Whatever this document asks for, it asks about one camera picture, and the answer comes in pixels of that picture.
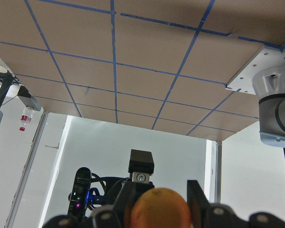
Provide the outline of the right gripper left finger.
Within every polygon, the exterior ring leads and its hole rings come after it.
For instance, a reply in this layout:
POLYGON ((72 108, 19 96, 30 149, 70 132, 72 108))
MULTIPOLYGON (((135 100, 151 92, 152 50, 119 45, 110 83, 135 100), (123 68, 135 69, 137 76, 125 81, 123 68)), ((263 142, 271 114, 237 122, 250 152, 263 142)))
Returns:
POLYGON ((114 200, 113 210, 123 228, 131 225, 131 212, 136 201, 136 183, 131 181, 118 181, 110 189, 109 198, 114 200))

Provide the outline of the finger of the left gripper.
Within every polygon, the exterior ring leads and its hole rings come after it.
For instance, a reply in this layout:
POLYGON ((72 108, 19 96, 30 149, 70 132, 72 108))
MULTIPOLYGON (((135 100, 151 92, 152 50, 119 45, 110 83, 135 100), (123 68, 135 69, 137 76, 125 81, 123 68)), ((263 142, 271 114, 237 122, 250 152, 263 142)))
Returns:
POLYGON ((149 183, 150 177, 154 173, 152 153, 131 149, 128 172, 132 182, 149 183))

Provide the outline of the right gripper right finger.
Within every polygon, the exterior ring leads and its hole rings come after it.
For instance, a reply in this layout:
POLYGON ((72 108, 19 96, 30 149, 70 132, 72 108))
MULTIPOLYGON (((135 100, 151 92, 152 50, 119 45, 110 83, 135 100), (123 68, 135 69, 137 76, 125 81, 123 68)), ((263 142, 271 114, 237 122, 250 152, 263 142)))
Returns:
POLYGON ((190 208, 193 227, 204 228, 206 212, 210 203, 197 180, 187 181, 187 204, 190 208))

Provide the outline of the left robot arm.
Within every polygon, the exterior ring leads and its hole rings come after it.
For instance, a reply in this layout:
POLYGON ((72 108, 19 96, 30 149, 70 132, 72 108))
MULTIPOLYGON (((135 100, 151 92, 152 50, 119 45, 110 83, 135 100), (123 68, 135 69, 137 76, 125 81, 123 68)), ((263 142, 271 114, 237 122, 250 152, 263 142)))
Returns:
POLYGON ((118 94, 120 124, 211 141, 221 142, 255 122, 268 133, 285 98, 258 99, 221 83, 138 68, 127 69, 125 80, 129 86, 118 94))

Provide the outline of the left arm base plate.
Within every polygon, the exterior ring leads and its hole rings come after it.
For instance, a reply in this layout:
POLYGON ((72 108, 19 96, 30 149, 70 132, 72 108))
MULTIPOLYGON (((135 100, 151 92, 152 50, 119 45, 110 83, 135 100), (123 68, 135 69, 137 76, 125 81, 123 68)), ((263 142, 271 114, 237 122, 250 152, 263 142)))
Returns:
POLYGON ((255 95, 252 80, 259 72, 285 64, 285 50, 262 46, 227 82, 226 89, 255 95))

